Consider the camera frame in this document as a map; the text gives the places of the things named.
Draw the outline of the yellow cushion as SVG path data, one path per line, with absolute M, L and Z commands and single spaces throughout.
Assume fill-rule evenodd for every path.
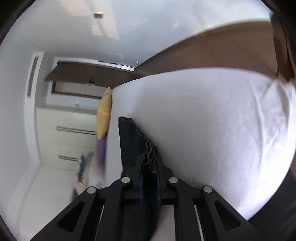
M 96 115 L 96 134 L 101 140 L 108 131 L 112 107 L 112 92 L 108 87 L 100 99 Z

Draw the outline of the brown wooden door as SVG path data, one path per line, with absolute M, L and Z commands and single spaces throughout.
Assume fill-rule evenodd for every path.
M 114 88 L 135 79 L 130 71 L 78 62 L 58 62 L 46 81 L 89 84 Z

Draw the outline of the purple cushion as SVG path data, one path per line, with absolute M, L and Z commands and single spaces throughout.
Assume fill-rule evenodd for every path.
M 107 141 L 107 134 L 105 134 L 101 139 L 96 140 L 97 161 L 100 166 L 105 165 L 106 141 Z

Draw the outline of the black denim pants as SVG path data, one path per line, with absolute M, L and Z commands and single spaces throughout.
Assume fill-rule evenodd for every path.
M 131 118 L 118 118 L 122 177 L 131 178 L 137 200 L 125 206 L 122 240 L 151 240 L 161 214 L 158 148 Z

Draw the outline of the cream wardrobe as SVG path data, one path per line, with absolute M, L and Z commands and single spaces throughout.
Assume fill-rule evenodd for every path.
M 37 108 L 36 128 L 40 160 L 45 166 L 76 172 L 80 156 L 95 151 L 93 110 Z

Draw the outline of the white bed mattress sheet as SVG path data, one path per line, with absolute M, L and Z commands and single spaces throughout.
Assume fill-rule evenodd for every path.
M 164 165 L 189 185 L 211 186 L 265 240 L 295 240 L 295 86 L 236 69 L 147 76 L 112 91 L 106 180 L 135 149 L 120 139 L 131 118 Z

